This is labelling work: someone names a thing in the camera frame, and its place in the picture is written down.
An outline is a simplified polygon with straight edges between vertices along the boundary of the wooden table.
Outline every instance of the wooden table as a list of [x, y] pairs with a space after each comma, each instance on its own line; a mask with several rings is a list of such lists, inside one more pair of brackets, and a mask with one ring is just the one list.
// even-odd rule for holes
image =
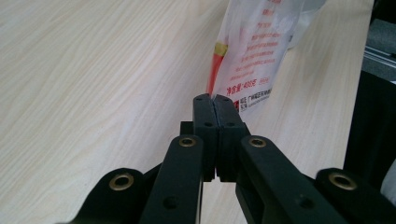
[[[71, 220], [107, 172], [160, 163], [205, 92], [228, 2], [1, 1], [0, 223]], [[328, 0], [252, 133], [305, 174], [342, 167], [373, 0]], [[244, 223], [205, 184], [203, 223]]]

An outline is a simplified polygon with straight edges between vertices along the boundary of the white plastic bag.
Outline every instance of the white plastic bag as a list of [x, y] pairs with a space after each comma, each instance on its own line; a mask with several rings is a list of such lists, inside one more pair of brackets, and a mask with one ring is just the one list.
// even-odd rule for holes
[[304, 0], [230, 0], [207, 92], [233, 100], [239, 113], [267, 99]]

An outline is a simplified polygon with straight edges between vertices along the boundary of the screw hole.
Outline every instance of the screw hole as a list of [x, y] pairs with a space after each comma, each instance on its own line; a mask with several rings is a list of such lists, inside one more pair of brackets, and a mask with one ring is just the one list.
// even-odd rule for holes
[[264, 140], [260, 139], [260, 138], [250, 138], [250, 140], [248, 142], [253, 147], [265, 147], [265, 146], [267, 146], [267, 143]]
[[339, 174], [339, 173], [331, 173], [329, 174], [330, 181], [340, 189], [346, 190], [354, 190], [357, 188], [357, 184], [347, 175]]
[[192, 147], [195, 146], [196, 141], [193, 138], [185, 137], [181, 138], [178, 143], [183, 147]]
[[178, 197], [170, 196], [163, 200], [163, 206], [166, 209], [175, 209], [178, 207]]
[[125, 190], [132, 186], [134, 177], [128, 173], [122, 175], [115, 175], [108, 185], [115, 191]]

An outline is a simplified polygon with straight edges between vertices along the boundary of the wood grain surface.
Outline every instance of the wood grain surface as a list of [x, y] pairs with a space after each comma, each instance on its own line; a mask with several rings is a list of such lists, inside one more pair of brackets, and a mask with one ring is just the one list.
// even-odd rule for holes
[[[0, 223], [70, 221], [111, 170], [160, 163], [205, 92], [226, 0], [0, 1]], [[342, 167], [373, 0], [328, 0], [245, 118], [305, 174]], [[205, 184], [202, 223], [245, 223]]]

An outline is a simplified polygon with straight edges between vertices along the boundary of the plastic bag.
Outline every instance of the plastic bag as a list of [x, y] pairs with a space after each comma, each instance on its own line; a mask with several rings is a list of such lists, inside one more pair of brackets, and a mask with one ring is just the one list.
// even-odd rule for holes
[[303, 4], [304, 0], [230, 0], [207, 92], [231, 98], [240, 114], [264, 102]]

